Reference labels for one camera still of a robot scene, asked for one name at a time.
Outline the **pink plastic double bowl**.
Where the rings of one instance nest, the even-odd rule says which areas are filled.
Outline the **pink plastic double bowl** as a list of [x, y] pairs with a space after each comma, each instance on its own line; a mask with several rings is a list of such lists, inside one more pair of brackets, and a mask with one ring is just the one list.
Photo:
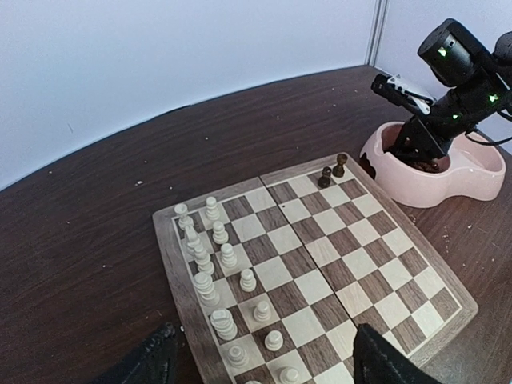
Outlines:
[[402, 122], [380, 125], [360, 152], [360, 161], [390, 198], [406, 206], [431, 208], [455, 196], [480, 201], [491, 201], [498, 196], [506, 163], [496, 147], [471, 141], [482, 140], [483, 136], [472, 133], [468, 138], [456, 137], [448, 155], [434, 161], [437, 169], [428, 172], [425, 164], [412, 167], [386, 152], [402, 125]]

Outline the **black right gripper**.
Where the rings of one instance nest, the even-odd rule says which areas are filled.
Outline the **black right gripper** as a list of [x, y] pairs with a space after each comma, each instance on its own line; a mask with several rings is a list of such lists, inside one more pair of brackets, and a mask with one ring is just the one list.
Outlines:
[[511, 32], [493, 52], [459, 21], [448, 18], [418, 48], [437, 80], [448, 87], [428, 114], [409, 106], [406, 121], [388, 149], [401, 161], [433, 161], [448, 155], [452, 141], [498, 114], [511, 120]]

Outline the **dark chess piece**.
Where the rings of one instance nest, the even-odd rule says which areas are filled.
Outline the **dark chess piece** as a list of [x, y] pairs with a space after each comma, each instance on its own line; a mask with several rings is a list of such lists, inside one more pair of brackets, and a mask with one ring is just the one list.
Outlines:
[[331, 175], [336, 178], [342, 178], [345, 174], [345, 164], [347, 163], [347, 154], [340, 153], [336, 158], [336, 165], [333, 167]]

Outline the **dark pawn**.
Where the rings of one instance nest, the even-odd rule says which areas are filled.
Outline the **dark pawn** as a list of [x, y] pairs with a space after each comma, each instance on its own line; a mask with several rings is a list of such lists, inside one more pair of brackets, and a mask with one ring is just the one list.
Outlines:
[[332, 169], [329, 166], [325, 166], [322, 169], [321, 176], [318, 178], [318, 187], [321, 189], [327, 188], [331, 184], [331, 173]]

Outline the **aluminium frame post right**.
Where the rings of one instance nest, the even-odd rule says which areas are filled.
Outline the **aluminium frame post right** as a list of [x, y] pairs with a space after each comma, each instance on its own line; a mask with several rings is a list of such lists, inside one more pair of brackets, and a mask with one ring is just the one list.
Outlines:
[[375, 66], [389, 8], [388, 0], [376, 0], [366, 48], [365, 64]]

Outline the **white chess pieces row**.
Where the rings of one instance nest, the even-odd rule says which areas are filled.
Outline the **white chess pieces row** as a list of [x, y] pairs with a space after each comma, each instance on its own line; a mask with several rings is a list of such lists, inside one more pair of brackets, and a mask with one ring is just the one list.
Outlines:
[[179, 203], [172, 214], [170, 231], [227, 381], [310, 380], [292, 321], [308, 307], [296, 280], [314, 265], [268, 190], [207, 198], [197, 209]]

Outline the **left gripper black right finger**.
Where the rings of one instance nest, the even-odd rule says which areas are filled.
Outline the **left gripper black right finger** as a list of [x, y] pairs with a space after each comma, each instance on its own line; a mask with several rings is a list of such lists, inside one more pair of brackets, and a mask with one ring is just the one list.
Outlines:
[[355, 384], [437, 384], [368, 323], [358, 325], [353, 347]]

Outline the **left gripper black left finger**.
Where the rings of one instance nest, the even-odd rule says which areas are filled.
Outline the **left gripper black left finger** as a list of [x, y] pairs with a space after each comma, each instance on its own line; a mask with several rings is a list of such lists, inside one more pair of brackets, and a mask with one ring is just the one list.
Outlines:
[[175, 383], [177, 352], [176, 329], [163, 323], [92, 383]]

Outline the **wooden chess board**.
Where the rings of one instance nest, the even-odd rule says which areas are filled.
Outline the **wooden chess board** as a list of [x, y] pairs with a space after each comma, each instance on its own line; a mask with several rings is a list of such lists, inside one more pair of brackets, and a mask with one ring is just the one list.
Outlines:
[[[294, 316], [292, 338], [308, 369], [301, 383], [349, 383], [358, 325], [368, 323], [422, 366], [471, 321], [478, 305], [415, 225], [354, 160], [342, 178], [318, 187], [331, 157], [217, 190], [229, 199], [264, 187], [280, 205], [314, 265], [297, 278], [308, 307]], [[153, 216], [167, 279], [204, 383], [230, 383], [170, 231], [169, 206]]]

